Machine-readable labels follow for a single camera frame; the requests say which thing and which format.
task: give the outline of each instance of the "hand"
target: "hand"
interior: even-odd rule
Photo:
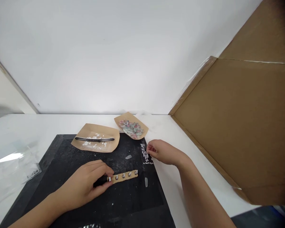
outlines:
[[[188,158],[184,152],[158,139],[154,139],[148,143],[147,153],[167,165],[175,165],[176,167],[178,167],[184,159]]]
[[[113,177],[114,171],[102,160],[90,161],[82,165],[73,175],[53,194],[65,211],[70,211],[90,202],[112,185],[108,181],[101,186],[93,184],[103,175]]]

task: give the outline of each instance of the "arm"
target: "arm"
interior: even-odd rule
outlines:
[[[150,141],[147,153],[165,164],[175,165],[178,168],[192,227],[235,228],[192,160],[185,153],[162,140]]]
[[[63,213],[81,207],[104,193],[112,182],[93,187],[103,175],[113,177],[114,171],[101,160],[81,166],[55,192],[49,194],[40,204],[13,223],[10,228],[46,228]]]

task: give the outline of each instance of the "white wall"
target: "white wall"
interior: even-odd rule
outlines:
[[[0,1],[0,61],[41,113],[167,114],[260,2]]]
[[[35,114],[26,100],[0,70],[0,112]]]

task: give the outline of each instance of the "cardboard box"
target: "cardboard box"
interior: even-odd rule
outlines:
[[[285,27],[265,23],[285,24],[281,9],[264,0],[170,112],[235,192],[256,205],[285,205]]]

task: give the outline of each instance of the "black mat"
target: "black mat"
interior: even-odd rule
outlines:
[[[97,153],[72,146],[74,137],[55,137],[40,161],[42,172],[26,183],[0,228],[8,227],[56,191],[81,165],[98,159],[116,174],[137,169],[138,177],[114,184],[90,203],[60,216],[51,227],[175,227],[154,164],[146,158],[145,139],[132,140],[121,133],[112,153]]]

